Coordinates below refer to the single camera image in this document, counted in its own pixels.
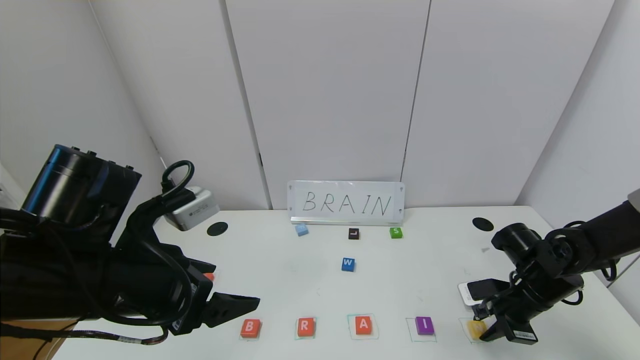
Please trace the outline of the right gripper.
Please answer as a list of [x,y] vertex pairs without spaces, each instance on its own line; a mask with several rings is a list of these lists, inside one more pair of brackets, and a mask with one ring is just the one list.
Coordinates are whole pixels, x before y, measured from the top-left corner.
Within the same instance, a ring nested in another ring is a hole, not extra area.
[[496,298],[496,322],[478,338],[483,342],[493,342],[505,337],[510,342],[533,345],[538,337],[531,326],[531,320],[546,312],[555,303],[548,290],[534,287],[511,289]]

